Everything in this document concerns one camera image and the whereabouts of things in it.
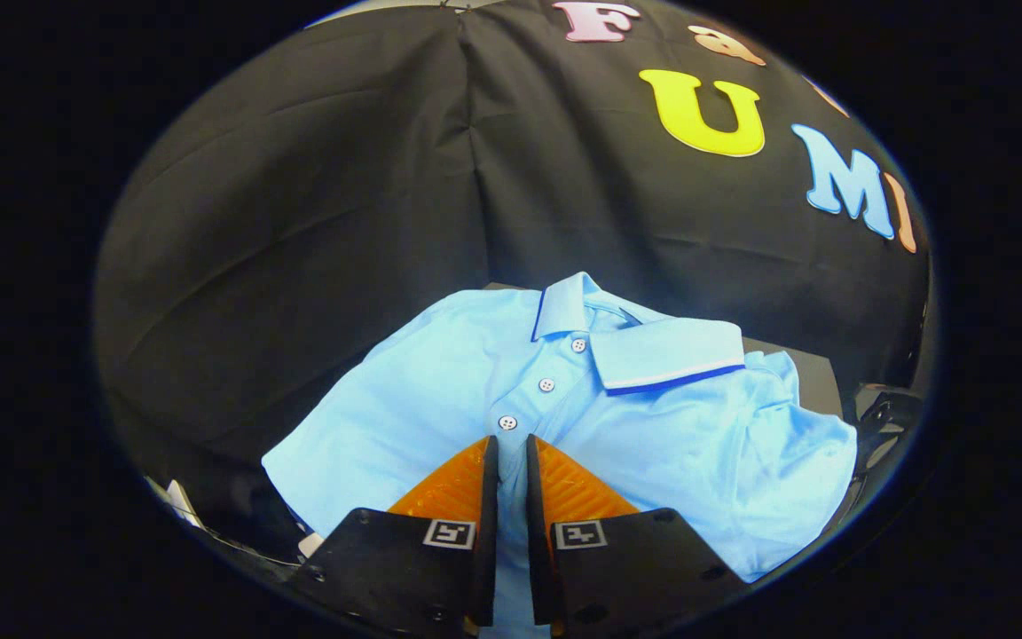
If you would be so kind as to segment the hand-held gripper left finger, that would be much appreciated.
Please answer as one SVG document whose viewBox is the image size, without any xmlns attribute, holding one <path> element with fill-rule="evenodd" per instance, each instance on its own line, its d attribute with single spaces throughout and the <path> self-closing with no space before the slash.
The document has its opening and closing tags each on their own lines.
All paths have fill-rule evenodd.
<svg viewBox="0 0 1022 639">
<path fill-rule="evenodd" d="M 321 611 L 389 638 L 493 623 L 499 442 L 466 446 L 386 510 L 358 507 L 289 579 Z"/>
</svg>

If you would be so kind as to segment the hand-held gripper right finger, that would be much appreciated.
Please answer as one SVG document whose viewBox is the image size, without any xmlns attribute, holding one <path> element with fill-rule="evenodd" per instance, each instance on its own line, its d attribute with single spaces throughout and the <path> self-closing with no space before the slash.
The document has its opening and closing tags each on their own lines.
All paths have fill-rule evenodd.
<svg viewBox="0 0 1022 639">
<path fill-rule="evenodd" d="M 656 638 L 746 594 L 676 509 L 637 509 L 539 437 L 524 448 L 535 621 L 555 638 Z"/>
</svg>

